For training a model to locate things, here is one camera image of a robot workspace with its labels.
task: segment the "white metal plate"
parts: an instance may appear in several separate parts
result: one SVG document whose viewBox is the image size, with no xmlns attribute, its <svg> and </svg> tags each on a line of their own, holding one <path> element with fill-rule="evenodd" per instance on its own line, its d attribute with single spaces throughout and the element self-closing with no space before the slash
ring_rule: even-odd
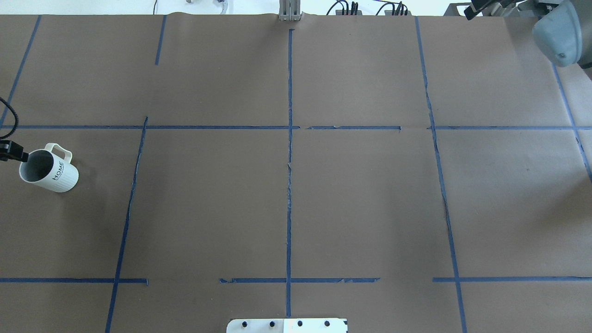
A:
<svg viewBox="0 0 592 333">
<path fill-rule="evenodd" d="M 347 333 L 348 320 L 339 318 L 234 319 L 226 333 Z"/>
</svg>

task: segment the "mug handle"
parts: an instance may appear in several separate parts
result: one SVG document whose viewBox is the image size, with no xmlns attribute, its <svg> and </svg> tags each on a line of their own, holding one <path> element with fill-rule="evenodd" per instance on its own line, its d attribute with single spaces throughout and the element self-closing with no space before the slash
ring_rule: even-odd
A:
<svg viewBox="0 0 592 333">
<path fill-rule="evenodd" d="M 58 145 L 57 143 L 48 143 L 45 145 L 45 150 L 52 152 L 54 148 L 57 150 L 62 151 L 65 154 L 64 161 L 70 163 L 72 161 L 72 152 L 63 149 L 62 146 Z"/>
</svg>

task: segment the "white mug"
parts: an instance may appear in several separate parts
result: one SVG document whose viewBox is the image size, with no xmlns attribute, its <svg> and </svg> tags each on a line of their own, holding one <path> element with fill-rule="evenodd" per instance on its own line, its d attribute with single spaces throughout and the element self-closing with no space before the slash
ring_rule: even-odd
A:
<svg viewBox="0 0 592 333">
<path fill-rule="evenodd" d="M 56 148 L 65 154 L 61 158 L 52 150 Z M 72 189 L 78 182 L 78 169 L 70 164 L 72 152 L 57 143 L 48 143 L 44 149 L 29 154 L 27 162 L 22 162 L 18 170 L 21 179 L 50 191 L 62 193 Z"/>
</svg>

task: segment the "white bracket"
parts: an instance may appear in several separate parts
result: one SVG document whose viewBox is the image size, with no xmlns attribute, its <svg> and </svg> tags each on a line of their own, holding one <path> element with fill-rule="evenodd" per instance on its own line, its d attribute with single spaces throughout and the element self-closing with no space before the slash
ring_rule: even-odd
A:
<svg viewBox="0 0 592 333">
<path fill-rule="evenodd" d="M 300 0 L 279 0 L 280 21 L 300 21 Z"/>
<path fill-rule="evenodd" d="M 348 320 L 339 318 L 234 319 L 226 333 L 347 333 Z"/>
</svg>

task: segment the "white background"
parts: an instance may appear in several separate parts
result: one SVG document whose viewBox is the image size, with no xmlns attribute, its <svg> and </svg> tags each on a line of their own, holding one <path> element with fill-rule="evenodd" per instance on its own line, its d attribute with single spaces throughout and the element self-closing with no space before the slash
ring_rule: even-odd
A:
<svg viewBox="0 0 592 333">
<path fill-rule="evenodd" d="M 263 14 L 279 12 L 279 0 L 228 0 L 227 14 Z M 374 15 L 383 3 L 360 0 L 364 15 Z M 469 0 L 405 0 L 413 15 L 442 16 L 451 2 Z M 325 15 L 334 0 L 301 0 L 301 9 L 310 14 Z M 154 0 L 0 0 L 0 14 L 152 14 Z M 157 14 L 187 12 L 219 14 L 222 4 L 217 0 L 158 0 Z"/>
</svg>

